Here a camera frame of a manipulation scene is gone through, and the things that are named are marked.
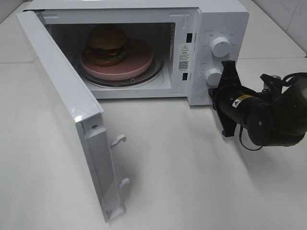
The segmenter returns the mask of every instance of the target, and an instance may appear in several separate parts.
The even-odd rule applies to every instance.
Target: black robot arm
[[[292,146],[303,139],[307,131],[307,73],[290,74],[283,80],[262,74],[266,87],[255,92],[241,85],[234,61],[222,64],[219,85],[209,89],[209,95],[225,137],[232,137],[239,124],[258,146]],[[282,93],[283,87],[289,88]]]

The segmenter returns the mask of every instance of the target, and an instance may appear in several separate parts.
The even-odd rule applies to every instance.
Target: qr code
[[[189,62],[188,61],[180,61],[179,69],[188,69]]]

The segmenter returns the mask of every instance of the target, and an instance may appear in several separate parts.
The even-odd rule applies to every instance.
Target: sticker
[[[252,95],[248,95],[248,94],[244,94],[244,95],[242,95],[242,96],[239,96],[237,99],[235,99],[235,101],[232,103],[232,106],[234,107],[234,108],[237,108],[238,106],[239,106],[239,104],[243,101],[243,100],[245,100],[245,99],[247,99],[247,98],[249,98],[249,97],[254,97],[254,96],[252,96]]]
[[[178,44],[178,70],[188,72],[190,69],[190,59],[194,52],[194,43]]]

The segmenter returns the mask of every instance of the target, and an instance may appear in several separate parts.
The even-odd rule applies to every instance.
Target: hamburger
[[[88,35],[85,55],[101,67],[120,63],[126,55],[124,31],[118,26],[105,24],[96,26]]]

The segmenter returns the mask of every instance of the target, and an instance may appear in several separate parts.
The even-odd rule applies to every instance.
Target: microwave control panel
[[[191,105],[211,104],[208,89],[218,85],[223,60],[237,60],[248,12],[201,13],[195,45],[195,67],[189,85]]]

